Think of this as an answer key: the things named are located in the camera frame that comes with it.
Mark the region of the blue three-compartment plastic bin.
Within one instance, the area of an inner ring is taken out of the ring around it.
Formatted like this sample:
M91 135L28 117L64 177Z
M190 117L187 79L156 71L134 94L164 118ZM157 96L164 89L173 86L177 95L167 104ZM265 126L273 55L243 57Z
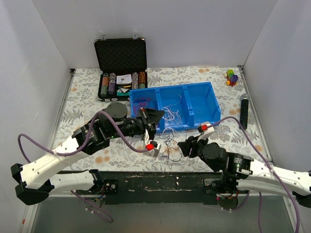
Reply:
M140 108L165 111L157 133L196 129L203 122L221 118L221 109L210 82L137 89L130 91L131 117Z

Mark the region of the colourful toy block train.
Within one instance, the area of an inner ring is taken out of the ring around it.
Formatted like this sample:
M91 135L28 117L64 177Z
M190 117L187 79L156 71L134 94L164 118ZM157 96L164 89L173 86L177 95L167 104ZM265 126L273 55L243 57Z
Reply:
M239 79L238 75L236 75L231 69L226 71L224 78L226 78L226 85L228 86L235 86Z

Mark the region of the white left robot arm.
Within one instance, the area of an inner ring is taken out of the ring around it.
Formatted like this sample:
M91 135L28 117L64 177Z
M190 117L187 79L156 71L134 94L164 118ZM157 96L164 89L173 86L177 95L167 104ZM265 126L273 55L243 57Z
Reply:
M17 182L17 198L26 205L34 205L59 192L83 190L91 194L116 194L118 180L103 178L97 169L76 172L64 169L109 147L110 140L115 138L121 138L132 151L156 157L161 145L154 141L154 136L165 112L150 108L140 108L138 112L137 117L127 117L124 104L111 103L53 150L20 134L17 138L20 146L21 138L25 137L46 154L25 165L11 166L12 177Z

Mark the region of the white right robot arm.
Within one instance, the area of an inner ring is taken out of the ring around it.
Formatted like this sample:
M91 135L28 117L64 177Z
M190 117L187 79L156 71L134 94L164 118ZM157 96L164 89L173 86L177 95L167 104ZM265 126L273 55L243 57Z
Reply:
M178 143L183 155L199 157L213 172L221 173L218 180L205 183L211 194L233 194L241 191L258 191L284 197L294 197L299 205L311 206L311 174L275 166L267 166L239 153L228 152L208 139L190 136Z

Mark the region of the black poker chip case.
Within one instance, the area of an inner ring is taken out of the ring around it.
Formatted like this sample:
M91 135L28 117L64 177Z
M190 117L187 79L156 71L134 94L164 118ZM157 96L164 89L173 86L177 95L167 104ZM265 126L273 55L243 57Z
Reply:
M145 38L102 37L94 41L94 48L101 73L99 100L128 100L130 90L148 87Z

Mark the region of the black metal base rail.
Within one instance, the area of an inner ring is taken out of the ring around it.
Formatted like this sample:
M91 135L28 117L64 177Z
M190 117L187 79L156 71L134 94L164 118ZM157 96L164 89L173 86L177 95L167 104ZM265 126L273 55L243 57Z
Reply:
M216 194L207 186L221 178L212 172L113 172L101 171L102 184L94 191L76 188L79 195L104 195L106 205L132 203L203 203L216 205Z

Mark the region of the floral patterned table mat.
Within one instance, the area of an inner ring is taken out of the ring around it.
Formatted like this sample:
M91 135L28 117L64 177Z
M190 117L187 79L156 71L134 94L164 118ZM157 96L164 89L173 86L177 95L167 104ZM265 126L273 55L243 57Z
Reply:
M216 127L210 142L230 152L251 156L257 160L271 160L257 113L249 106L246 133L239 129L236 119L240 116L241 95L248 92L243 75L235 86L225 83L223 67L150 68L147 70L148 86L160 87L178 84L210 82L221 109L222 123ZM62 117L53 144L60 145L75 130L86 124L94 114L107 106L97 97L100 81L97 68L79 68L75 71L62 105ZM179 141L195 136L196 130L161 133L155 139L161 143L156 158L135 153L121 139L114 139L108 148L69 166L70 170L98 169L101 171L164 171L208 172L209 167L199 158L187 158L177 148Z

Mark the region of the black handheld microphone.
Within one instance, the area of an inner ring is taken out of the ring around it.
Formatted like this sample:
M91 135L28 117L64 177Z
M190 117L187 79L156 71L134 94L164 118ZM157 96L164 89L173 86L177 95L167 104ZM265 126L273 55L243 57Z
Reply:
M248 107L249 96L248 94L241 95L241 111L240 111L240 124L241 129L246 130L248 127Z

